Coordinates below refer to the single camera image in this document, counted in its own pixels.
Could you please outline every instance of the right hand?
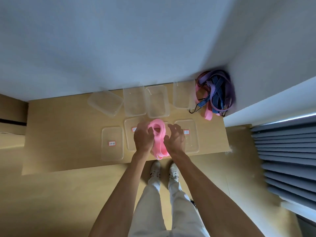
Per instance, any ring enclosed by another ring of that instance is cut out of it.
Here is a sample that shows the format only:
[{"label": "right hand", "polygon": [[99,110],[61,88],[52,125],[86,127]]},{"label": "right hand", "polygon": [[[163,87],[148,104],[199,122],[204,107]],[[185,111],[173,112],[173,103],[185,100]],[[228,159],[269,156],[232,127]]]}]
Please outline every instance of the right hand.
[{"label": "right hand", "polygon": [[169,155],[184,152],[185,136],[183,130],[178,124],[168,124],[171,130],[171,136],[165,135],[164,144]]}]

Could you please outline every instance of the white sneaker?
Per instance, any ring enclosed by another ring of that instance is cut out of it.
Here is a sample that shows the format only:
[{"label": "white sneaker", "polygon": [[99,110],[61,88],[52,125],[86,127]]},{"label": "white sneaker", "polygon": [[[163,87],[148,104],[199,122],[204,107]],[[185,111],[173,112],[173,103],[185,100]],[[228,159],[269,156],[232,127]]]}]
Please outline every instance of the white sneaker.
[{"label": "white sneaker", "polygon": [[150,168],[150,178],[160,179],[160,162],[159,160],[154,161]]},{"label": "white sneaker", "polygon": [[176,182],[179,182],[179,169],[174,162],[172,162],[169,169],[169,180],[171,179],[175,180]]}]

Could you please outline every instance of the wooden table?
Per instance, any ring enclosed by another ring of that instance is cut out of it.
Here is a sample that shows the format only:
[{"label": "wooden table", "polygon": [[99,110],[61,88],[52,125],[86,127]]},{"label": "wooden table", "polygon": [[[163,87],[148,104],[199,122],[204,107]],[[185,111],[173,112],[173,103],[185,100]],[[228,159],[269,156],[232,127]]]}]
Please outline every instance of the wooden table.
[{"label": "wooden table", "polygon": [[[211,121],[201,115],[204,110],[190,114],[177,109],[172,103],[172,84],[168,90],[170,116],[162,118],[174,123],[193,119],[197,126],[200,151],[190,155],[229,151],[223,118],[214,115]],[[123,97],[122,90],[113,93]],[[120,163],[130,163],[133,151],[126,146],[124,134],[124,158],[116,162],[101,160],[101,131],[104,127],[121,126],[126,119],[124,107],[115,118],[110,118],[90,107],[90,94],[72,95],[29,102],[25,151],[22,174],[63,171]]]}]

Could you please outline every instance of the white wall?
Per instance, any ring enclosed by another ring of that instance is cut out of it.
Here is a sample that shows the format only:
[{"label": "white wall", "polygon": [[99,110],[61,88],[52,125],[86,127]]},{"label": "white wall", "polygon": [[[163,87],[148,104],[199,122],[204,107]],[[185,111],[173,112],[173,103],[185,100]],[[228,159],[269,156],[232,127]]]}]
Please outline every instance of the white wall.
[{"label": "white wall", "polygon": [[225,126],[260,125],[316,113],[316,77],[224,117]]},{"label": "white wall", "polygon": [[28,101],[187,79],[233,2],[0,0],[0,93]]},{"label": "white wall", "polygon": [[[301,103],[292,106],[287,99],[276,102],[272,98],[259,103],[316,76],[315,6],[316,0],[284,0],[279,3],[228,64],[237,99],[235,109],[225,117],[228,126],[253,123],[263,117],[259,116],[263,112],[266,118],[272,117],[280,114],[280,108],[285,111],[284,105],[291,111],[301,108]],[[298,98],[302,95],[292,94]]]}]

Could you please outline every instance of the left hand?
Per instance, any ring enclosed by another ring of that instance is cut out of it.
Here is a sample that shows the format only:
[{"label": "left hand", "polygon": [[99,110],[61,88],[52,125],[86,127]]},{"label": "left hand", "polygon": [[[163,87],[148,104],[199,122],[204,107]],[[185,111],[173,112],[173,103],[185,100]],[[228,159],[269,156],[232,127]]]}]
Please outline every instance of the left hand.
[{"label": "left hand", "polygon": [[149,122],[140,122],[134,133],[136,151],[150,152],[154,145],[154,131],[152,127],[148,129]]}]

